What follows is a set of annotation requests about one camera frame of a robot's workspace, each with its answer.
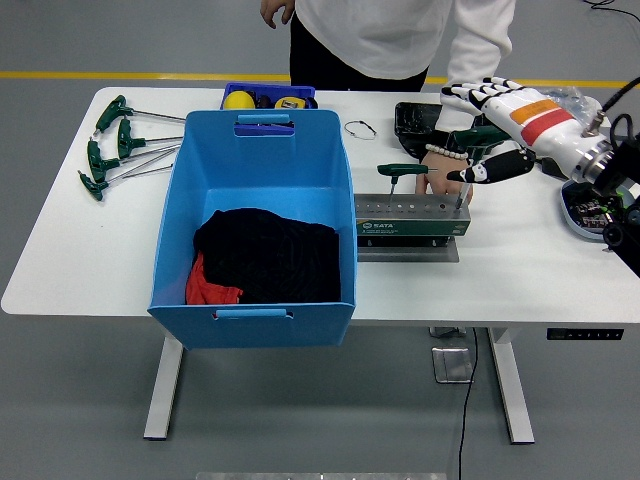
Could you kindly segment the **person's left hand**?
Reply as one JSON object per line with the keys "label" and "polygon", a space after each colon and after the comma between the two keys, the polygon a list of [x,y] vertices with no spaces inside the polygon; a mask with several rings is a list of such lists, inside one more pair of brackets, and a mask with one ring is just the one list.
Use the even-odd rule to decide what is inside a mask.
{"label": "person's left hand", "polygon": [[458,197],[463,190],[463,184],[449,180],[447,175],[450,172],[465,169],[468,166],[467,159],[453,153],[441,154],[440,151],[440,147],[428,150],[421,160],[420,164],[426,166],[429,172],[416,177],[415,193]]}

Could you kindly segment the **person's right hand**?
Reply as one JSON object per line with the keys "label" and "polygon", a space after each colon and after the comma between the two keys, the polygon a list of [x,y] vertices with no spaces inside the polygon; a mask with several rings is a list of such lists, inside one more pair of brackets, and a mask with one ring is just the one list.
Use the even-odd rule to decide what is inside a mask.
{"label": "person's right hand", "polygon": [[294,15],[295,4],[295,0],[261,0],[259,12],[264,23],[269,28],[276,29],[276,15],[280,15],[282,25],[287,25]]}

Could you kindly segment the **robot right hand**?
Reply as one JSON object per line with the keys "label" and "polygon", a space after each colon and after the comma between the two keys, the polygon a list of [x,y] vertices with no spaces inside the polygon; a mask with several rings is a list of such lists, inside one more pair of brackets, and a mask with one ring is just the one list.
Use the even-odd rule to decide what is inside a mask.
{"label": "robot right hand", "polygon": [[612,157],[612,147],[595,120],[584,125],[538,90],[501,77],[446,86],[441,101],[480,113],[522,147],[557,162],[576,182],[595,183]]}

